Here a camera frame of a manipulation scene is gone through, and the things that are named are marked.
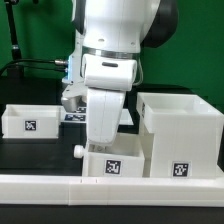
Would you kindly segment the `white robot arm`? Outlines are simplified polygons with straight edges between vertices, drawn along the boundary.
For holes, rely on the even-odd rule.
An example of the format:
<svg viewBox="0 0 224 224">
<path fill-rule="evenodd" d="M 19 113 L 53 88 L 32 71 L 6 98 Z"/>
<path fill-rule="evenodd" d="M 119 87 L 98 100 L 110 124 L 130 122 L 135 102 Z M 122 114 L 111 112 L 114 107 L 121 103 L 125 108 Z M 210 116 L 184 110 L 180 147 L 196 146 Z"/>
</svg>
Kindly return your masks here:
<svg viewBox="0 0 224 224">
<path fill-rule="evenodd" d="M 68 59 L 62 105 L 87 100 L 87 143 L 110 146 L 125 95 L 142 72 L 142 46 L 167 42 L 178 24 L 177 0 L 72 0 L 75 50 Z"/>
</svg>

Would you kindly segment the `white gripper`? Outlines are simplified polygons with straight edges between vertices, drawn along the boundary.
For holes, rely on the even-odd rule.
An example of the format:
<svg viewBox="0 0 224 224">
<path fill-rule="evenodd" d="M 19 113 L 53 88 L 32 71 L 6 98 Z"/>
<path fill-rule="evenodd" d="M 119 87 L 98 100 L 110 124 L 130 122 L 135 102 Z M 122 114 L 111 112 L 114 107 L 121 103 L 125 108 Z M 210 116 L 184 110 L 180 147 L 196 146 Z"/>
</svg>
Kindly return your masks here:
<svg viewBox="0 0 224 224">
<path fill-rule="evenodd" d="M 101 120 L 89 118 L 86 124 L 87 142 L 98 146 L 111 146 L 115 140 L 126 93 L 89 88 L 87 114 L 101 115 Z"/>
</svg>

